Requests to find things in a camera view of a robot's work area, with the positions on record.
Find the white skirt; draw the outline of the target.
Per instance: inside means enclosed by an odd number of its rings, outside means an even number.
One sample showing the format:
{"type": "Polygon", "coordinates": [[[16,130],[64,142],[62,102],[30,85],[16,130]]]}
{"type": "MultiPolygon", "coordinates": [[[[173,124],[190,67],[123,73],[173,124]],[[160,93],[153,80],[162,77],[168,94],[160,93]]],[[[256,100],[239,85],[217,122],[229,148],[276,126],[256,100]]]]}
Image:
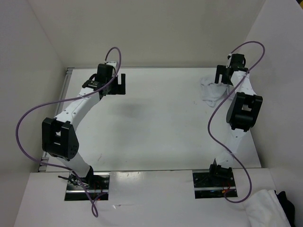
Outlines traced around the white skirt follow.
{"type": "Polygon", "coordinates": [[[213,75],[203,76],[199,81],[199,85],[201,99],[210,107],[215,107],[222,97],[229,94],[230,90],[230,85],[216,84],[213,75]]]}

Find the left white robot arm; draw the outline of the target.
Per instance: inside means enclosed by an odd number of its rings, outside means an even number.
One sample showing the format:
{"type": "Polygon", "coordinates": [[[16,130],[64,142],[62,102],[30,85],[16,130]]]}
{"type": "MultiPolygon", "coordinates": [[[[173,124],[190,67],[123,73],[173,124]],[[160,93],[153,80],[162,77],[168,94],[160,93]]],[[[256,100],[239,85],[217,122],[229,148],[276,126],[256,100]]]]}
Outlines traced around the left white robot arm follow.
{"type": "Polygon", "coordinates": [[[77,96],[61,113],[42,122],[42,149],[75,171],[68,181],[83,189],[101,187],[101,177],[79,153],[76,129],[85,115],[106,95],[124,95],[125,74],[118,81],[119,64],[108,61],[98,65],[97,72],[84,82],[77,96]]]}

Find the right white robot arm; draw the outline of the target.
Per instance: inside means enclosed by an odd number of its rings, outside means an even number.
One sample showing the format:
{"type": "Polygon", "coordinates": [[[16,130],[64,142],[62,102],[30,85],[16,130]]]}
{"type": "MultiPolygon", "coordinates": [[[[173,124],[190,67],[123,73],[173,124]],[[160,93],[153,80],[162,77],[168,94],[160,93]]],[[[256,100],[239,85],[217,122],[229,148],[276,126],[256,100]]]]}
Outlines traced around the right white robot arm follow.
{"type": "Polygon", "coordinates": [[[242,138],[255,125],[263,102],[263,98],[251,86],[249,69],[245,65],[244,55],[233,53],[229,54],[226,66],[218,65],[216,69],[214,83],[234,89],[228,92],[234,97],[226,115],[230,127],[228,139],[224,143],[223,153],[210,165],[207,175],[208,182],[213,186],[231,180],[233,155],[237,153],[242,138]]]}

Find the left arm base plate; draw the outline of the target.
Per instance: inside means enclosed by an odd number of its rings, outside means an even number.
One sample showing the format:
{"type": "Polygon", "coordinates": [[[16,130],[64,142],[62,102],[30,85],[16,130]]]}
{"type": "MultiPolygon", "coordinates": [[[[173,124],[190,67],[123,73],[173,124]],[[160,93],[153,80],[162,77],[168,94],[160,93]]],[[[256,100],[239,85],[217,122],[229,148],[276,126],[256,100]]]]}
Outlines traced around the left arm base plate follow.
{"type": "MultiPolygon", "coordinates": [[[[88,191],[88,194],[95,201],[107,201],[109,197],[108,189],[110,182],[109,172],[95,172],[94,173],[97,182],[94,185],[89,186],[84,182],[84,186],[88,191]]],[[[69,177],[58,176],[67,181],[65,201],[88,201],[88,197],[85,194],[80,182],[72,174],[69,177]]]]}

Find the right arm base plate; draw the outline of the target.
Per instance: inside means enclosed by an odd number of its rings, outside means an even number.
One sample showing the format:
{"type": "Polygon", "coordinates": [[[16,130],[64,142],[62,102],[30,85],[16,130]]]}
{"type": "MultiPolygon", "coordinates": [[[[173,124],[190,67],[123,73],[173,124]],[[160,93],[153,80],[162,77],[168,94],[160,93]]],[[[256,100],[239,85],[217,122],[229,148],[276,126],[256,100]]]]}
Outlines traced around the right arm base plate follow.
{"type": "Polygon", "coordinates": [[[233,175],[229,179],[212,178],[207,171],[193,171],[195,199],[237,197],[236,184],[233,175]]]}

